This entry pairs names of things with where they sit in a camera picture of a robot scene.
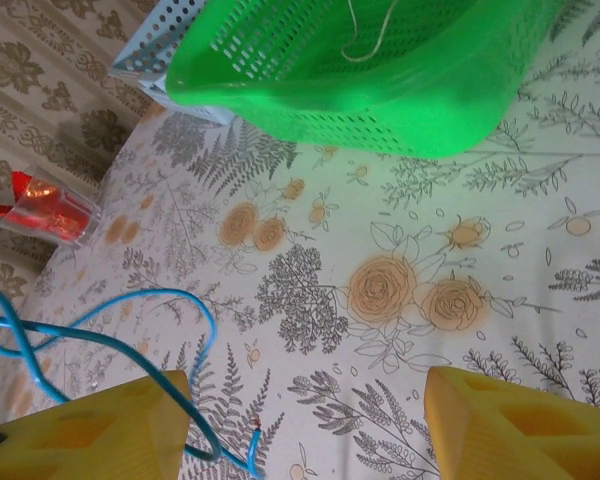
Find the patterned wallpaper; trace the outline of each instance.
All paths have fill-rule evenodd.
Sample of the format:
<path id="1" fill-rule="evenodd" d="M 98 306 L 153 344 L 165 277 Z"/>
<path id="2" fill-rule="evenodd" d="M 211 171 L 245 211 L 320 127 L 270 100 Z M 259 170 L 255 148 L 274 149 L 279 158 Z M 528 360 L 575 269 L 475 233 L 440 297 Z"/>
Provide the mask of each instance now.
<path id="1" fill-rule="evenodd" d="M 154 4 L 0 0 L 0 203 L 33 164 L 93 191 L 150 104 L 107 70 Z M 0 289 L 23 295 L 52 251 L 0 229 Z"/>

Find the white string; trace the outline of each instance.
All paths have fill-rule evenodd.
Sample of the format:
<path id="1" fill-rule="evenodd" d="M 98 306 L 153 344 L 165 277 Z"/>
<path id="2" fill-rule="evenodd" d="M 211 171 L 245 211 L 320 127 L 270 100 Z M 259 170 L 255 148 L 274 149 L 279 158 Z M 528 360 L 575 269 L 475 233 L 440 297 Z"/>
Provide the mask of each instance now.
<path id="1" fill-rule="evenodd" d="M 393 9 L 395 8 L 395 6 L 398 4 L 399 1 L 400 0 L 393 0 L 391 2 L 391 5 L 389 6 L 389 9 L 387 10 L 387 14 L 384 17 L 384 21 L 382 22 L 382 28 L 380 29 L 380 34 L 378 35 L 378 41 L 376 42 L 376 46 L 373 47 L 373 50 L 371 50 L 371 52 L 367 53 L 366 55 L 364 55 L 362 57 L 350 57 L 344 51 L 347 48 L 349 48 L 351 45 L 353 45 L 355 43 L 355 41 L 358 39 L 358 21 L 356 20 L 356 12 L 353 10 L 353 4 L 351 3 L 351 0 L 347 0 L 347 3 L 349 4 L 349 11 L 351 12 L 351 21 L 353 22 L 353 37 L 351 37 L 351 40 L 349 40 L 349 43 L 347 43 L 344 47 L 342 47 L 340 49 L 340 53 L 346 60 L 348 60 L 350 62 L 354 62 L 354 63 L 366 62 L 367 60 L 373 58 L 376 53 L 378 53 L 378 50 L 380 49 L 380 46 L 382 45 L 382 41 L 384 40 L 384 34 L 387 31 L 387 26 L 389 25 L 389 20 L 391 19 Z"/>

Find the floral tablecloth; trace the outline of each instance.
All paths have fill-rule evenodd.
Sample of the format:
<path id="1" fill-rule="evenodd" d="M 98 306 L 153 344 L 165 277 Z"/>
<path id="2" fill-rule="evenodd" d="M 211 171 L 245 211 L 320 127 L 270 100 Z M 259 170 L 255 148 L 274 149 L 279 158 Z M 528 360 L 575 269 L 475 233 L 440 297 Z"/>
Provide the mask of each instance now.
<path id="1" fill-rule="evenodd" d="M 296 145 L 154 108 L 103 182 L 94 244 L 56 252 L 23 316 L 69 323 L 132 290 L 194 292 L 220 329 L 194 400 L 242 456 L 258 415 L 275 479 L 438 478 L 422 404 L 435 365 L 600 407 L 600 29 L 580 13 L 455 158 Z M 185 370 L 208 333 L 171 297 L 86 328 Z M 142 375 L 74 341 L 41 361 L 72 398 Z M 0 358 L 0 423 L 52 404 Z M 245 477 L 182 465 L 182 480 Z"/>

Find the green plastic basket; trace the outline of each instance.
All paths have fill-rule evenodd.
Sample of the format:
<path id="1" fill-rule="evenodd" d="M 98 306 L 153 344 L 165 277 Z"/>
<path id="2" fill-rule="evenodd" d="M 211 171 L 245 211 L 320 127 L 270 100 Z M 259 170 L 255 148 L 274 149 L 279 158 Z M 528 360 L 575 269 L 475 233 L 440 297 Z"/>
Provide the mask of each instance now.
<path id="1" fill-rule="evenodd" d="M 378 53 L 352 63 L 347 0 L 210 0 L 167 93 L 228 107 L 281 140 L 451 155 L 496 127 L 562 3 L 399 0 Z M 390 4 L 354 0 L 348 55 L 373 49 Z"/>

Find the blue cable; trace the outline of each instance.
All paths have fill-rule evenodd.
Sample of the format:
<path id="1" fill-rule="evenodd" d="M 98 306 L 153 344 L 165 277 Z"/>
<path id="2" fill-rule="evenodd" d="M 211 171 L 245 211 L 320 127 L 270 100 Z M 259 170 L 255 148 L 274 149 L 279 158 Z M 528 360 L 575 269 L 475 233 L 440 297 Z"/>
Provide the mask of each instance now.
<path id="1" fill-rule="evenodd" d="M 251 444 L 249 446 L 249 450 L 247 453 L 247 461 L 243 461 L 238 458 L 236 455 L 229 452 L 226 448 L 224 448 L 218 436 L 215 434 L 209 423 L 205 420 L 205 418 L 200 414 L 200 412 L 195 408 L 195 406 L 187 399 L 185 395 L 183 395 L 168 379 L 165 377 L 160 370 L 158 370 L 149 360 L 143 357 L 136 350 L 131 348 L 124 342 L 120 340 L 109 337 L 107 335 L 103 335 L 100 333 L 89 332 L 85 330 L 80 330 L 76 328 L 77 326 L 83 324 L 89 319 L 95 317 L 103 310 L 115 305 L 116 303 L 136 298 L 136 297 L 144 297 L 149 295 L 163 295 L 170 294 L 176 295 L 179 297 L 187 298 L 194 302 L 202 311 L 205 318 L 209 321 L 211 327 L 211 334 L 209 335 L 209 340 L 206 342 L 202 353 L 199 355 L 197 362 L 195 362 L 194 366 L 191 370 L 191 377 L 189 379 L 190 383 L 193 382 L 195 375 L 197 374 L 198 368 L 205 361 L 209 354 L 209 350 L 214 344 L 218 329 L 215 323 L 211 312 L 209 309 L 202 303 L 202 301 L 196 297 L 195 295 L 186 292 L 184 290 L 177 289 L 148 289 L 148 290 L 138 290 L 135 292 L 127 293 L 124 295 L 120 295 L 118 297 L 114 297 L 107 302 L 102 303 L 97 306 L 93 310 L 87 312 L 82 317 L 75 320 L 68 327 L 61 327 L 57 325 L 50 325 L 46 323 L 39 322 L 31 322 L 27 320 L 21 320 L 18 317 L 17 312 L 13 308 L 13 305 L 9 301 L 9 299 L 0 292 L 0 307 L 4 313 L 4 317 L 0 317 L 0 327 L 1 328 L 10 328 L 13 331 L 13 335 L 16 339 L 16 343 L 20 350 L 12 350 L 5 348 L 0 345 L 0 355 L 9 357 L 9 358 L 22 358 L 25 363 L 29 367 L 29 371 L 33 376 L 33 381 L 36 385 L 38 385 L 43 391 L 45 391 L 49 396 L 51 396 L 58 403 L 65 403 L 69 401 L 69 398 L 64 395 L 60 390 L 58 390 L 51 382 L 47 380 L 47 378 L 42 373 L 40 365 L 35 357 L 35 352 L 48 348 L 58 341 L 61 337 L 67 338 L 76 338 L 79 340 L 86 340 L 89 342 L 99 343 L 101 345 L 105 345 L 107 347 L 113 348 L 123 355 L 127 356 L 133 362 L 137 363 L 140 367 L 142 367 L 157 383 L 162 387 L 162 389 L 175 400 L 180 407 L 187 412 L 187 414 L 193 419 L 195 424 L 200 428 L 203 435 L 211 445 L 211 452 L 206 452 L 204 450 L 200 450 L 191 445 L 185 445 L 184 451 L 185 453 L 199 458 L 203 461 L 214 462 L 217 461 L 220 457 L 226 457 L 229 461 L 234 463 L 237 467 L 242 468 L 248 471 L 253 477 L 261 479 L 263 476 L 260 472 L 258 472 L 256 467 L 256 453 L 258 448 L 258 442 L 261 436 L 260 428 L 256 428 L 254 434 L 251 438 Z M 25 330 L 30 330 L 33 332 L 43 333 L 46 335 L 50 335 L 51 338 L 41 342 L 39 345 L 33 347 L 29 343 L 29 339 L 27 338 Z"/>

